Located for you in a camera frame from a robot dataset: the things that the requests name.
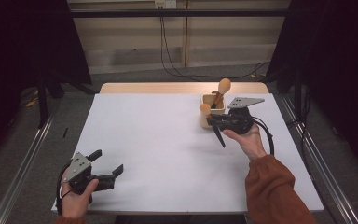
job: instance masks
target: brown sleeve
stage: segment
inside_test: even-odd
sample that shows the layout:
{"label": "brown sleeve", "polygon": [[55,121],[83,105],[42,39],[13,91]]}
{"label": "brown sleeve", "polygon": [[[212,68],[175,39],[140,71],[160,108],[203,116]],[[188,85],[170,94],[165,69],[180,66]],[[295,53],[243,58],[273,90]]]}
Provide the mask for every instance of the brown sleeve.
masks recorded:
{"label": "brown sleeve", "polygon": [[282,163],[268,155],[249,163],[245,179],[249,216],[261,223],[316,223],[293,187],[295,177]]}
{"label": "brown sleeve", "polygon": [[86,224],[86,219],[81,218],[68,218],[68,217],[57,217],[54,224]]}

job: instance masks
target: white table surface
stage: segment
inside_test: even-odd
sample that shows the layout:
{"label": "white table surface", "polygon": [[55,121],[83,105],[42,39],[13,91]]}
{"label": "white table surface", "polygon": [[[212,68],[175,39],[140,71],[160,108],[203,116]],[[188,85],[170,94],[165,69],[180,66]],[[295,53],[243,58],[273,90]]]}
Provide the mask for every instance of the white table surface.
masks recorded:
{"label": "white table surface", "polygon": [[[311,211],[323,210],[272,94],[249,107],[268,126],[275,157],[296,177],[295,191]],[[238,143],[199,125],[201,94],[104,93],[95,96],[76,151],[103,155],[92,173],[108,175],[120,164],[115,188],[93,193],[89,211],[114,214],[239,214],[247,211],[244,178],[249,166]],[[264,147],[269,141],[261,129]]]}

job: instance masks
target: wire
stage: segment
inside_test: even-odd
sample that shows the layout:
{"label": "wire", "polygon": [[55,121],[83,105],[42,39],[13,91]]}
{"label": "wire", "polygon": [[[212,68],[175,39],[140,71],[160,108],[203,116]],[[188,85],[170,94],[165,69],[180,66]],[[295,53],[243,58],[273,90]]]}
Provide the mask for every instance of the wire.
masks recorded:
{"label": "wire", "polygon": [[61,199],[63,199],[66,195],[68,195],[70,192],[73,192],[71,189],[68,191],[68,192],[66,192],[66,193],[64,193],[62,196],[61,196]]}
{"label": "wire", "polygon": [[58,176],[58,180],[57,180],[57,186],[56,186],[56,207],[57,207],[57,212],[60,215],[62,213],[62,198],[63,196],[65,196],[67,193],[65,193],[63,196],[61,196],[61,182],[62,182],[62,176],[63,173],[65,172],[65,170],[71,165],[71,161],[69,160],[63,167],[62,170],[60,171],[60,174]]}
{"label": "wire", "polygon": [[[222,76],[199,76],[199,75],[183,75],[181,74],[176,68],[175,66],[173,65],[172,63],[172,59],[171,59],[171,55],[170,55],[170,52],[168,50],[168,42],[167,42],[167,36],[165,34],[165,22],[164,22],[164,17],[160,17],[160,32],[161,32],[161,49],[160,49],[160,57],[161,57],[161,63],[162,63],[162,66],[164,67],[164,70],[172,75],[172,76],[175,76],[175,77],[186,77],[186,78],[189,78],[191,80],[194,80],[194,81],[198,81],[200,82],[199,80],[195,79],[195,77],[212,77],[212,78],[225,78],[225,77],[222,77]],[[162,52],[163,52],[163,48],[164,48],[164,43],[165,43],[165,49],[166,49],[166,52],[168,54],[168,58],[169,58],[169,61],[171,63],[171,67],[173,68],[173,70],[176,72],[175,73],[172,73],[170,72],[167,67],[165,66],[165,63],[164,63],[164,60],[163,60],[163,57],[162,57]],[[245,74],[245,75],[242,75],[242,76],[237,76],[237,77],[227,77],[227,78],[230,78],[230,79],[235,79],[235,78],[241,78],[241,77],[248,77],[250,75],[253,75],[254,73],[257,72],[257,70],[261,69],[264,65],[266,64],[269,64],[270,62],[262,62],[262,63],[257,63],[254,67],[254,70]]]}
{"label": "wire", "polygon": [[265,76],[259,80],[259,82],[269,83],[275,81],[282,73],[288,72],[291,66],[287,64],[282,65],[280,68],[276,69],[273,72],[268,72],[268,76]]}
{"label": "wire", "polygon": [[307,169],[308,174],[311,176],[312,184],[315,187],[316,191],[318,192],[318,195],[319,195],[319,197],[321,199],[321,202],[322,202],[324,208],[326,209],[326,211],[330,215],[330,217],[333,219],[334,223],[338,224],[336,218],[333,216],[332,211],[330,210],[330,208],[327,206],[326,202],[324,201],[324,198],[322,197],[322,193],[321,193],[319,187],[317,186],[317,184],[315,183],[315,179],[311,175],[310,167],[308,165],[307,158],[306,158],[304,142],[305,142],[305,135],[308,132],[308,129],[307,129],[307,117],[308,117],[308,114],[310,112],[310,90],[308,88],[306,88],[306,93],[304,95],[304,100],[303,101],[304,101],[304,106],[303,106],[302,113],[301,113],[301,117],[302,117],[302,120],[303,120],[303,129],[302,129],[302,132],[301,132],[301,154],[302,154],[302,159],[303,159],[303,162],[304,162],[304,165],[305,165],[305,167]]}
{"label": "wire", "polygon": [[257,117],[252,117],[252,119],[254,123],[262,127],[264,129],[264,132],[266,132],[269,142],[269,154],[271,154],[272,156],[275,155],[274,142],[272,141],[272,134],[269,132],[269,128],[267,127],[266,123]]}
{"label": "wire", "polygon": [[[171,55],[170,55],[170,52],[168,51],[168,44],[167,44],[167,37],[165,35],[165,25],[164,25],[164,17],[160,17],[159,18],[159,22],[160,22],[160,28],[161,28],[161,51],[160,51],[160,58],[161,58],[161,63],[162,63],[162,66],[164,67],[164,70],[172,75],[172,76],[175,76],[175,77],[187,77],[187,76],[184,76],[182,75],[174,66],[173,66],[173,63],[172,63],[172,60],[171,60]],[[164,60],[163,60],[163,57],[162,57],[162,49],[163,49],[163,46],[164,46],[164,42],[165,42],[165,49],[168,53],[168,58],[170,59],[170,63],[171,63],[171,66],[173,68],[173,70],[177,73],[177,74],[174,74],[174,73],[171,73],[167,67],[165,67],[165,63],[164,63]],[[187,77],[191,80],[194,80],[194,81],[198,81],[200,82],[199,80],[193,78],[193,77]]]}

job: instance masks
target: metal frame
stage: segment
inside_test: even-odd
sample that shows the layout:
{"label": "metal frame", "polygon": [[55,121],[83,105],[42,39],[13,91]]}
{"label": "metal frame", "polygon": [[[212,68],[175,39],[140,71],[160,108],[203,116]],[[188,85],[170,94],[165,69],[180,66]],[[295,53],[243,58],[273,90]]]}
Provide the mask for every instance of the metal frame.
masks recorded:
{"label": "metal frame", "polygon": [[287,17],[311,15],[311,10],[288,9],[132,9],[100,10],[72,9],[73,18],[120,18],[120,17]]}
{"label": "metal frame", "polygon": [[25,155],[25,158],[22,161],[19,170],[14,176],[10,184],[10,187],[8,188],[5,196],[0,202],[0,224],[6,223],[16,200],[20,195],[25,179],[27,178],[27,175],[30,173],[34,160],[37,156],[37,153],[39,152],[39,149],[42,147],[42,144],[45,141],[51,123],[58,111],[59,105],[60,105],[60,101],[55,102],[52,112],[48,117],[48,120],[45,122],[43,127],[37,131],[34,137],[34,141],[30,145],[28,152]]}
{"label": "metal frame", "polygon": [[[295,107],[292,101],[288,97],[283,97],[282,102],[290,115],[292,120],[296,120],[296,113],[294,111]],[[304,123],[298,123],[296,125],[296,130],[298,131],[299,136],[301,137],[302,132],[304,130]],[[331,196],[333,197],[334,202],[337,205],[339,212],[341,213],[342,217],[345,220],[345,223],[353,224],[358,223],[358,217],[356,216],[350,201],[348,200],[347,196],[345,195],[342,188],[339,186],[338,182],[334,178],[333,174],[331,173],[330,169],[328,168],[324,158],[322,157],[321,152],[316,147],[312,137],[308,132],[305,133],[304,142],[307,151],[310,154],[310,157],[315,164],[319,174],[322,177],[327,189],[329,190]]]}

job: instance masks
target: human hand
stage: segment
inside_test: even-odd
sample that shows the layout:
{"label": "human hand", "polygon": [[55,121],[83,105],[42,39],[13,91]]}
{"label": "human hand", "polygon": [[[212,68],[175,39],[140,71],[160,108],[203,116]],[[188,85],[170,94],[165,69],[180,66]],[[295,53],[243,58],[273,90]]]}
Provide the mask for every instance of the human hand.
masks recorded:
{"label": "human hand", "polygon": [[97,188],[98,183],[98,179],[91,180],[81,195],[72,192],[72,187],[69,183],[63,183],[61,190],[61,195],[64,196],[62,198],[62,216],[69,218],[85,216],[89,207],[91,193]]}
{"label": "human hand", "polygon": [[237,141],[250,161],[267,156],[263,143],[261,142],[260,130],[257,124],[254,124],[246,134],[239,135],[230,129],[223,130],[223,134]]}

